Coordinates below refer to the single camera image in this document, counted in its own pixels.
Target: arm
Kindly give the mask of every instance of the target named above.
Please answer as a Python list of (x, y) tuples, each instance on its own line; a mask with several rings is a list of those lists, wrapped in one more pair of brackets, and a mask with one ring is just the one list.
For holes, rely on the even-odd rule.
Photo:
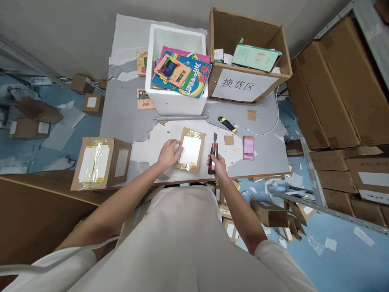
[(265, 231), (254, 211), (228, 177), (224, 158), (220, 154), (219, 160), (214, 155), (210, 155), (209, 157), (215, 162), (215, 177), (220, 183), (236, 229), (242, 237), (248, 252), (254, 255), (258, 245), (262, 241), (267, 240)]
[(135, 210), (152, 183), (178, 161), (183, 150), (179, 147), (174, 153), (178, 143), (177, 140), (168, 140), (157, 163), (107, 199), (56, 250), (99, 244), (110, 239)]

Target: table surface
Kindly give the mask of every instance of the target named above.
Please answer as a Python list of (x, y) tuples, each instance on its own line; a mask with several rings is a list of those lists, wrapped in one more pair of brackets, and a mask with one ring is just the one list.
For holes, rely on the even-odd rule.
[[(144, 19), (139, 20), (139, 22), (141, 22), (143, 26), (137, 27), (140, 28), (140, 30), (142, 30), (141, 33), (146, 36), (148, 36), (151, 23), (158, 23), (156, 21)], [(117, 138), (129, 143), (135, 142), (131, 152), (127, 182), (131, 181), (134, 177), (150, 167), (152, 163), (156, 162), (161, 145), (165, 140), (169, 138), (176, 138), (179, 140), (181, 135), (178, 133), (181, 133), (182, 128), (184, 127), (195, 128), (200, 132), (206, 133), (206, 141), (201, 160), (201, 164), (204, 165), (200, 167), (200, 171), (197, 175), (180, 170), (169, 170), (162, 177), (159, 177), (155, 183), (166, 184), (212, 180), (213, 176), (208, 175), (205, 164), (206, 157), (212, 144), (213, 132), (218, 132), (220, 150), (227, 156), (226, 160), (228, 160), (229, 163), (233, 163), (228, 165), (227, 168), (230, 177), (249, 177), (289, 172), (288, 159), (283, 139), (286, 129), (280, 120), (271, 133), (265, 136), (254, 136), (254, 147), (257, 155), (253, 161), (239, 160), (239, 158), (236, 158), (237, 153), (233, 153), (233, 149), (237, 147), (241, 148), (241, 139), (243, 136), (253, 136), (246, 128), (253, 133), (261, 134), (268, 132), (274, 126), (277, 120), (278, 110), (274, 93), (267, 96), (255, 106), (209, 101), (203, 110), (203, 116), (209, 116), (205, 121), (170, 121), (166, 123), (165, 126), (157, 125), (157, 122), (153, 120), (153, 118), (160, 116), (155, 109), (138, 109), (137, 88), (144, 88), (145, 77), (132, 76), (128, 81), (119, 81), (116, 79), (121, 72), (134, 72), (137, 70), (137, 62), (132, 57), (133, 50), (128, 46), (145, 47), (147, 49), (148, 45), (148, 37), (137, 37), (140, 33), (139, 30), (132, 36), (131, 31), (133, 30), (127, 30), (126, 35), (123, 37), (127, 41), (118, 41), (121, 39), (121, 36), (124, 35), (124, 32), (120, 27), (129, 25), (129, 23), (137, 23), (137, 18), (118, 15), (111, 55), (115, 56), (115, 58), (112, 58), (113, 61), (111, 63), (120, 63), (120, 60), (118, 60), (117, 57), (118, 52), (121, 52), (119, 59), (122, 61), (127, 60), (127, 62), (122, 65), (112, 64), (109, 68), (111, 79), (108, 81), (100, 128), (101, 137)], [(138, 39), (139, 42), (136, 44), (132, 42), (130, 44), (128, 41), (130, 39)], [(257, 112), (257, 121), (248, 120), (249, 110)], [(224, 116), (232, 124), (238, 126), (238, 133), (235, 137), (235, 147), (224, 145), (224, 135), (232, 135), (232, 133), (218, 121), (219, 116)]]

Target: gray wall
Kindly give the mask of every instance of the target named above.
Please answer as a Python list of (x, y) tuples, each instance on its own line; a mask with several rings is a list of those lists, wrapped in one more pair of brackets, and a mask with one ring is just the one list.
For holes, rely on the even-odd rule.
[[(2, 39), (60, 76), (107, 78), (116, 14), (208, 27), (215, 6), (282, 24), (291, 56), (349, 0), (2, 0)], [(0, 67), (19, 69), (0, 58)]]

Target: foam box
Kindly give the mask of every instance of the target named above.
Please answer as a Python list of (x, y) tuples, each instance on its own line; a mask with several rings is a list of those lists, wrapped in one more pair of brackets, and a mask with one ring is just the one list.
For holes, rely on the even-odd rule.
[(152, 24), (150, 26), (149, 50), (145, 89), (160, 115), (200, 116), (208, 98), (208, 84), (200, 98), (189, 97), (178, 92), (158, 90), (152, 87), (154, 60), (160, 57), (163, 46), (206, 55), (205, 35)]

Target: hand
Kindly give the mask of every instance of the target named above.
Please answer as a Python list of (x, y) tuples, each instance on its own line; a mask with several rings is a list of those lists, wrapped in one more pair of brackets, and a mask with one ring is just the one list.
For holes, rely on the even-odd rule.
[(211, 154), (211, 155), (208, 155), (208, 157), (210, 159), (212, 159), (212, 161), (215, 163), (215, 178), (217, 180), (220, 180), (224, 177), (228, 177), (228, 174), (227, 174), (227, 168), (226, 168), (226, 161), (224, 160), (223, 156), (221, 156), (219, 154), (219, 160), (216, 159), (215, 155)]
[(161, 149), (157, 164), (163, 168), (163, 171), (174, 165), (181, 156), (181, 152), (184, 150), (183, 147), (178, 147), (177, 152), (174, 153), (175, 146), (179, 141), (175, 139), (167, 140)]

